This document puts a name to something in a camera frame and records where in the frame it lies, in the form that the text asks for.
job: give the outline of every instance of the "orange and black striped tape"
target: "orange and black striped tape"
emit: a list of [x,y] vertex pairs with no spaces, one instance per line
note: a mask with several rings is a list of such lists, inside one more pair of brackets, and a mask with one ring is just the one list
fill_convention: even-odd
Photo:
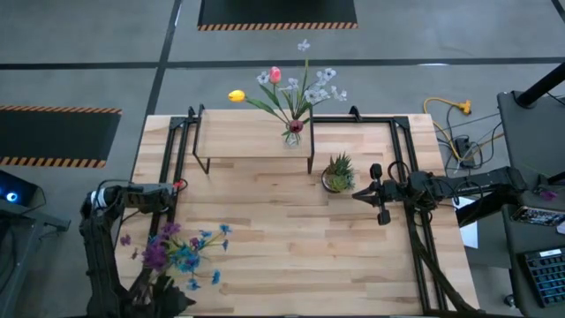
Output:
[[70,158],[1,157],[0,165],[19,165],[30,167],[103,168],[106,165],[106,161]]
[[198,26],[199,31],[252,31],[252,30],[321,30],[356,29],[354,22],[294,22],[294,23],[237,23]]
[[82,112],[82,113],[106,113],[106,114],[122,114],[120,109],[92,108],[92,107],[47,107],[47,106],[17,106],[3,105],[0,111],[44,111],[44,112]]

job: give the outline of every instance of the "keyboard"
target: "keyboard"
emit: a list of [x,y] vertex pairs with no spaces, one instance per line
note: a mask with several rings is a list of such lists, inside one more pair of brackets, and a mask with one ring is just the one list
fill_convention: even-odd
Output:
[[565,247],[521,256],[539,305],[552,307],[565,304]]

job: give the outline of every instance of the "white paper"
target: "white paper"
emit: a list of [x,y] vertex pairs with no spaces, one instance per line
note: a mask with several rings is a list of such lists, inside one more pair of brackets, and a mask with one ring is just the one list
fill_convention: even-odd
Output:
[[[462,208],[466,205],[473,203],[473,200],[467,198],[459,198],[459,204],[453,202],[457,208]],[[477,222],[473,222],[459,229],[461,231],[461,239],[463,244],[467,247],[478,248],[478,229]]]

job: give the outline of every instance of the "black floor mat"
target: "black floor mat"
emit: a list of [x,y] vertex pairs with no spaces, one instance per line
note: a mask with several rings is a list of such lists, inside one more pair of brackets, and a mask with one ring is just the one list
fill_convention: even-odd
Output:
[[358,28],[353,0],[201,0],[199,31]]
[[102,168],[118,109],[0,106],[0,165]]

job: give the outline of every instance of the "succulent plant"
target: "succulent plant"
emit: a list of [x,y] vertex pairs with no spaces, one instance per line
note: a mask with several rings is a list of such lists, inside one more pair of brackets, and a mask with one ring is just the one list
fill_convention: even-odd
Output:
[[337,192],[347,189],[347,177],[345,176],[331,176],[328,180],[329,187]]
[[327,174],[336,176],[347,176],[353,174],[353,168],[351,168],[351,158],[345,153],[337,155],[334,161],[334,157],[329,158],[329,166]]

